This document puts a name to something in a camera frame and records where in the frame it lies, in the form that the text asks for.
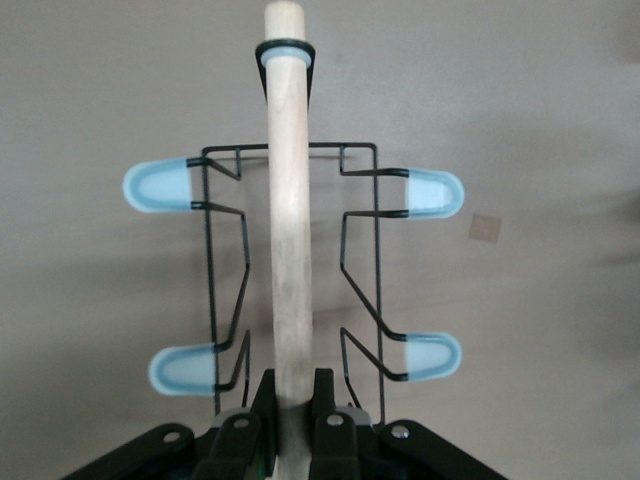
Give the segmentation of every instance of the gray surface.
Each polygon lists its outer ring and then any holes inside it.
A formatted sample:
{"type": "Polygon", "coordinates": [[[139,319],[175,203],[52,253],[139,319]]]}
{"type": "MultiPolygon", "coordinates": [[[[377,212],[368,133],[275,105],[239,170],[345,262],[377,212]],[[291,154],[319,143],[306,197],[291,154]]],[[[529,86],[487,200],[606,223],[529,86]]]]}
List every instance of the gray surface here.
{"type": "MultiPolygon", "coordinates": [[[[467,188],[453,219],[383,225],[387,319],[465,349],[450,379],[390,386],[390,419],[514,479],[640,477],[637,2],[303,5],[311,139],[373,141],[383,166],[467,188]],[[468,239],[474,213],[502,219],[497,243],[468,239]]],[[[263,6],[0,2],[0,477],[59,477],[156,424],[211,422],[210,402],[146,380],[156,351],[207,338],[201,218],[134,212],[120,182],[138,161],[265,141],[263,6]]],[[[336,243],[369,191],[334,166],[314,162],[312,220],[315,359],[337,369],[340,325],[371,340],[336,243]]],[[[231,183],[215,199],[249,214],[255,388],[273,354],[266,166],[231,183]]],[[[216,227],[228,299],[239,231],[216,227]]],[[[364,223],[351,233],[368,245],[364,223]]],[[[374,372],[356,360],[354,377],[375,421],[374,372]]]]}

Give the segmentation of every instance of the wooden stick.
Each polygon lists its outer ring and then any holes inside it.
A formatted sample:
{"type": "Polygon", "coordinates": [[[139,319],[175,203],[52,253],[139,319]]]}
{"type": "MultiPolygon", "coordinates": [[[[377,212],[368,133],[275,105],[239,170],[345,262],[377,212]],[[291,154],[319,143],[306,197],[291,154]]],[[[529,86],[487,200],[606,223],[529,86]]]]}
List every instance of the wooden stick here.
{"type": "MultiPolygon", "coordinates": [[[[304,12],[289,1],[265,10],[266,39],[304,40],[304,12]]],[[[309,132],[305,62],[275,57],[266,65],[269,188],[280,480],[308,477],[306,408],[313,394],[309,132]]]]}

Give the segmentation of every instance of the brown square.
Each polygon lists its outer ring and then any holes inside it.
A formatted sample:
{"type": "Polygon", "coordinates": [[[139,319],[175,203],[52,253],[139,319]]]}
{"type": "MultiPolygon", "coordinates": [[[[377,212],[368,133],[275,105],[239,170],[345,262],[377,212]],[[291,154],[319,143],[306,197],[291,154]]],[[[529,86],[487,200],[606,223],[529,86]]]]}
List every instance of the brown square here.
{"type": "Polygon", "coordinates": [[[486,215],[473,214],[469,238],[482,240],[483,242],[498,243],[502,219],[487,217],[486,215]]]}

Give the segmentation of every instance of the vertical black wire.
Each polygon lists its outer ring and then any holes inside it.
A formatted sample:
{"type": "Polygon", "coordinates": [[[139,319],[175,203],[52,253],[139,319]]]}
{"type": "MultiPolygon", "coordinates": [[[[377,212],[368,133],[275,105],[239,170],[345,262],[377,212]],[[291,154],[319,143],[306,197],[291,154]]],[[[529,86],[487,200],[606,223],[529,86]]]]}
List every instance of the vertical black wire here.
{"type": "MultiPolygon", "coordinates": [[[[202,188],[205,205],[209,205],[209,171],[206,163],[202,165],[202,188]]],[[[213,274],[213,242],[211,240],[211,211],[209,208],[204,210],[204,229],[207,249],[207,280],[209,284],[209,320],[211,323],[211,342],[216,344],[218,341],[218,325],[216,318],[216,291],[213,274]]],[[[213,355],[213,368],[215,372],[215,384],[220,383],[220,369],[218,368],[218,352],[213,355]]],[[[214,389],[213,406],[215,414],[220,413],[220,393],[214,389]]]]}
{"type": "MultiPolygon", "coordinates": [[[[373,169],[376,170],[378,168],[378,149],[372,148],[373,155],[373,169]]],[[[380,209],[380,199],[378,196],[378,176],[373,176],[373,209],[377,212],[380,209]]],[[[374,249],[375,249],[375,264],[376,264],[376,310],[378,311],[378,316],[382,318],[382,281],[380,278],[380,219],[378,217],[374,217],[373,220],[373,237],[374,237],[374,249]]],[[[384,364],[384,351],[383,351],[383,343],[382,343],[382,329],[380,325],[377,325],[377,333],[378,333],[378,360],[381,364],[384,364]]],[[[386,420],[386,409],[385,409],[385,392],[384,392],[384,375],[381,371],[378,371],[378,385],[380,392],[380,423],[382,425],[385,424],[386,420]]]]}

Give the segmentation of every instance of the black wire frame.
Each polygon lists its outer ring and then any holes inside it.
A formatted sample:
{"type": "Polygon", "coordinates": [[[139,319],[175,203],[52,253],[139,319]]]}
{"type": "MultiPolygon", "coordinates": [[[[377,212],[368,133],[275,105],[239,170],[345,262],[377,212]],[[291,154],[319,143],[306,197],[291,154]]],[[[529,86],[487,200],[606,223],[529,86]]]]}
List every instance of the black wire frame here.
{"type": "MultiPolygon", "coordinates": [[[[382,281],[381,281],[381,260],[380,260],[380,218],[388,217],[388,218],[406,218],[408,216],[408,211],[406,210],[397,210],[397,211],[381,211],[380,210],[380,201],[379,201],[379,181],[378,177],[383,175],[391,175],[391,176],[399,176],[399,177],[407,177],[409,175],[408,170],[401,168],[378,168],[378,147],[374,143],[370,142],[310,142],[310,149],[338,149],[339,154],[339,169],[340,175],[348,177],[348,176],[369,176],[372,178],[372,186],[373,186],[373,210],[368,212],[345,212],[343,215],[343,225],[342,225],[342,233],[341,233],[341,247],[340,247],[340,269],[342,273],[345,275],[347,281],[354,289],[360,300],[363,302],[365,308],[369,311],[373,319],[376,321],[377,328],[377,356],[374,357],[377,362],[374,362],[376,366],[382,365],[384,366],[384,345],[383,345],[383,337],[386,335],[389,338],[394,340],[403,340],[404,335],[395,333],[391,331],[384,321],[382,320],[382,281]],[[344,163],[345,163],[345,151],[347,149],[366,149],[370,151],[371,155],[371,169],[370,170],[357,170],[357,171],[345,171],[344,163]],[[374,238],[374,283],[375,283],[375,306],[369,301],[357,283],[353,280],[351,275],[345,268],[344,258],[345,258],[345,250],[346,250],[346,218],[347,216],[366,216],[373,218],[373,238],[374,238]]],[[[209,220],[209,212],[210,211],[221,211],[227,213],[234,213],[241,215],[243,221],[243,241],[245,242],[245,256],[248,259],[248,246],[246,240],[246,221],[244,217],[244,212],[239,210],[231,209],[229,207],[225,207],[218,204],[213,204],[209,201],[209,189],[208,189],[208,174],[206,172],[207,167],[217,170],[224,175],[233,178],[235,180],[240,180],[242,178],[242,161],[247,159],[242,158],[243,151],[254,151],[254,150],[268,150],[268,144],[260,143],[260,144],[243,144],[243,145],[220,145],[220,146],[210,146],[202,149],[201,156],[194,159],[189,159],[187,162],[189,166],[200,165],[203,168],[203,186],[205,192],[204,202],[194,202],[192,204],[192,208],[194,209],[203,209],[205,211],[205,223],[206,223],[206,235],[207,235],[207,256],[208,256],[208,265],[210,265],[210,272],[208,274],[209,278],[209,298],[210,298],[210,310],[211,310],[211,328],[212,328],[212,341],[216,343],[217,340],[217,326],[216,326],[216,315],[215,315],[215,286],[214,286],[214,275],[213,275],[213,252],[211,249],[211,230],[210,230],[210,220],[209,220]],[[208,157],[208,155],[212,153],[221,153],[221,152],[234,152],[235,154],[235,167],[236,172],[227,169],[223,165],[219,164],[215,160],[208,157]]],[[[237,316],[239,315],[242,299],[244,298],[244,290],[246,288],[246,277],[249,271],[249,262],[247,261],[247,269],[245,271],[245,279],[243,279],[243,284],[241,286],[240,294],[238,296],[238,302],[236,303],[236,312],[234,312],[234,319],[232,321],[231,330],[235,333],[235,327],[237,325],[237,316]]],[[[229,348],[231,343],[233,342],[233,336],[229,336],[230,343],[226,346],[229,348]]],[[[381,368],[378,368],[378,392],[379,392],[379,404],[380,404],[380,424],[385,423],[386,419],[386,408],[385,408],[385,374],[381,368]]],[[[393,377],[392,372],[388,372],[391,374],[389,378],[395,379],[393,377]]],[[[348,379],[348,372],[345,376],[345,380],[347,382],[347,386],[352,394],[352,398],[356,401],[357,397],[355,396],[355,392],[351,387],[351,384],[348,379]]],[[[219,397],[217,397],[216,393],[216,414],[219,413],[219,397]]]]}

